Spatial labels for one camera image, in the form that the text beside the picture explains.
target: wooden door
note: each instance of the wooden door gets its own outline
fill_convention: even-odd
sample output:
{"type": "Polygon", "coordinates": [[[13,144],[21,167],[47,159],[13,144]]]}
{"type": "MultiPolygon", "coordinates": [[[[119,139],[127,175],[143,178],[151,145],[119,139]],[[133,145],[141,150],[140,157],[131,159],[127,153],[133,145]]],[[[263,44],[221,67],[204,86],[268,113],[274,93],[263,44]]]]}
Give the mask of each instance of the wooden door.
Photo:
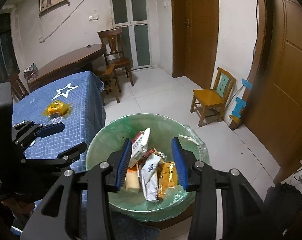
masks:
{"type": "Polygon", "coordinates": [[[274,0],[263,79],[244,123],[280,165],[279,182],[299,168],[302,158],[302,7],[297,0],[274,0]]]}
{"type": "Polygon", "coordinates": [[[208,89],[217,53],[219,0],[186,0],[186,4],[186,76],[208,89]]]}
{"type": "Polygon", "coordinates": [[[173,77],[210,88],[219,31],[219,0],[172,0],[173,77]]]}

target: blue tape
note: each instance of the blue tape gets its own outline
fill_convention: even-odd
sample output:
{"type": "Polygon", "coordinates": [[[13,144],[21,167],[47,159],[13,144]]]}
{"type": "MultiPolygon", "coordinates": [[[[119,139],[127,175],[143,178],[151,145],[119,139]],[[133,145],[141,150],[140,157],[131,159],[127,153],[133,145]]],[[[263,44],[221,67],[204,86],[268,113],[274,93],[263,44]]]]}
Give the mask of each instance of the blue tape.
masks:
{"type": "Polygon", "coordinates": [[[242,85],[244,85],[246,88],[248,88],[248,89],[252,89],[252,84],[251,83],[249,83],[248,81],[246,81],[245,79],[242,79],[242,85]]]}
{"type": "Polygon", "coordinates": [[[237,118],[241,118],[241,115],[234,110],[232,111],[232,115],[236,116],[237,118]]]}
{"type": "Polygon", "coordinates": [[[247,106],[247,103],[244,102],[241,98],[236,98],[235,101],[238,102],[243,107],[247,106]]]}
{"type": "Polygon", "coordinates": [[[242,109],[242,106],[239,103],[236,103],[234,111],[236,111],[237,113],[240,113],[241,109],[242,109]]]}

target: glass door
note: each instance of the glass door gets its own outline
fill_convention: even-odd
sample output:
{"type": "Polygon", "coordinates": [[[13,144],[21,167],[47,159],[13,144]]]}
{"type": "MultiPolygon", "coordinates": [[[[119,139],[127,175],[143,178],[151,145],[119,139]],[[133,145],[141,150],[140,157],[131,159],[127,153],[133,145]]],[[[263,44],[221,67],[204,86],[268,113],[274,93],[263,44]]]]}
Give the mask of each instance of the glass door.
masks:
{"type": "Polygon", "coordinates": [[[115,27],[123,27],[123,46],[133,69],[151,66],[146,0],[112,0],[115,27]]]}

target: white star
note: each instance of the white star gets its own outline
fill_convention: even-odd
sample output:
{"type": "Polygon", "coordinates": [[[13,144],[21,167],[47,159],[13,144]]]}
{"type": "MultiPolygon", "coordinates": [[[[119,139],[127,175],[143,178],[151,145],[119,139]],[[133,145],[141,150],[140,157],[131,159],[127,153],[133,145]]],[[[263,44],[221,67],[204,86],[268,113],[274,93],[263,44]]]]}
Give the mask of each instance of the white star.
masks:
{"type": "Polygon", "coordinates": [[[79,86],[71,87],[71,83],[69,83],[65,88],[56,90],[56,92],[58,92],[58,93],[55,95],[54,98],[52,98],[52,100],[56,99],[59,96],[64,96],[65,98],[68,98],[69,91],[71,91],[71,90],[76,89],[77,87],[79,87],[79,86]],[[68,90],[67,90],[66,93],[61,93],[62,90],[67,89],[67,88],[68,88],[68,90]]]}

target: plastic bag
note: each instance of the plastic bag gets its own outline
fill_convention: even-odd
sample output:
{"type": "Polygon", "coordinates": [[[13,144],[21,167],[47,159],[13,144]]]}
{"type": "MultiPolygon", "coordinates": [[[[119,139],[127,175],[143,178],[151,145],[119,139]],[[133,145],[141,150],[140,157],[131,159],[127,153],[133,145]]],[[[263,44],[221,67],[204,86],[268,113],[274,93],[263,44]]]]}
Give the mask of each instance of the plastic bag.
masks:
{"type": "MultiPolygon", "coordinates": [[[[172,138],[177,136],[182,148],[194,153],[197,160],[209,164],[209,154],[203,141],[189,126],[157,114],[133,114],[109,123],[92,140],[87,153],[86,168],[106,161],[110,153],[121,149],[126,138],[151,129],[148,148],[156,148],[167,155],[167,162],[173,161],[171,154],[172,138]]],[[[129,215],[140,221],[160,222],[181,214],[195,198],[195,192],[185,192],[178,185],[168,188],[162,202],[152,203],[144,199],[143,193],[133,193],[121,189],[109,193],[110,207],[114,211],[129,215]]]]}

